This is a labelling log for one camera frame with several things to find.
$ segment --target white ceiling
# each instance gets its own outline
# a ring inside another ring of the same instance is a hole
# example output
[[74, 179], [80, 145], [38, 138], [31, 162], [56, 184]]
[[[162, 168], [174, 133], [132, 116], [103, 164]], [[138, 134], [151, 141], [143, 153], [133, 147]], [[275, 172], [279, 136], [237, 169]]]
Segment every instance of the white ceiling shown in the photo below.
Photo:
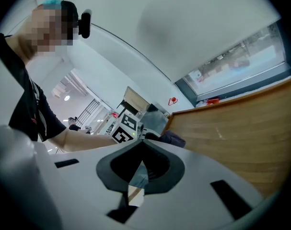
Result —
[[171, 81], [275, 22], [266, 0], [69, 0], [148, 57]]

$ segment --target window frame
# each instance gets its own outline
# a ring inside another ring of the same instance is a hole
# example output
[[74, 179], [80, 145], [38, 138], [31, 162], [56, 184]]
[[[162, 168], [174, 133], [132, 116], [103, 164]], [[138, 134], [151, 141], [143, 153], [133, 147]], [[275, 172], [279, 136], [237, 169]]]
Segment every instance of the window frame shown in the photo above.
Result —
[[196, 106], [197, 103], [206, 99], [219, 98], [220, 100], [230, 98], [236, 95], [243, 94], [245, 92], [254, 91], [259, 88], [265, 87], [266, 85], [272, 84], [276, 81], [283, 80], [291, 76], [291, 42], [286, 35], [283, 20], [280, 19], [275, 22], [281, 43], [284, 49], [285, 62], [273, 66], [261, 73], [253, 75], [244, 80], [217, 88], [207, 93], [197, 94], [195, 90], [185, 81], [185, 78], [181, 78], [175, 85], [184, 94], [184, 96]]

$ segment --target black slot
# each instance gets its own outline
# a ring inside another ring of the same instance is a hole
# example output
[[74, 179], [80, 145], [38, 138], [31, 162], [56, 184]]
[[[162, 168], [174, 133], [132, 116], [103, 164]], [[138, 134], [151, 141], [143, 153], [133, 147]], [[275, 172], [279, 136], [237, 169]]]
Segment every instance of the black slot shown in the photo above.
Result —
[[97, 163], [96, 172], [107, 189], [127, 194], [128, 184], [142, 161], [149, 176], [145, 195], [170, 191], [185, 173], [179, 157], [146, 139], [103, 157]]
[[137, 206], [128, 205], [127, 194], [123, 194], [118, 209], [111, 210], [107, 216], [118, 222], [125, 223], [137, 208]]
[[252, 208], [224, 180], [212, 182], [210, 185], [231, 213], [234, 220], [238, 220], [252, 210]]
[[77, 159], [70, 159], [70, 160], [65, 160], [65, 161], [60, 161], [60, 162], [56, 162], [55, 166], [59, 169], [65, 166], [69, 166], [72, 164], [76, 164], [79, 163], [79, 161]]

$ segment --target teal hair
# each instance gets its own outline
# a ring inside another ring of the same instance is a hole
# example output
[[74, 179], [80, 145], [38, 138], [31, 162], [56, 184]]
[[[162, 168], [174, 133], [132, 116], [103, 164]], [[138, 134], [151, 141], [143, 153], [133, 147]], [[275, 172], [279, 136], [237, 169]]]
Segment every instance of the teal hair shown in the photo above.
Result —
[[57, 4], [57, 5], [61, 5], [62, 0], [46, 0], [45, 2], [43, 2], [44, 5], [47, 4]]

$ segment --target window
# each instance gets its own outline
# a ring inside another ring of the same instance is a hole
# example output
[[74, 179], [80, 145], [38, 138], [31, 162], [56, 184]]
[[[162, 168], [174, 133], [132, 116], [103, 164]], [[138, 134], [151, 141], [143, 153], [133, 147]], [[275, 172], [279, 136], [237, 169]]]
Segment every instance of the window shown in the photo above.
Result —
[[284, 62], [283, 44], [274, 23], [197, 67], [183, 80], [200, 96], [249, 79]]

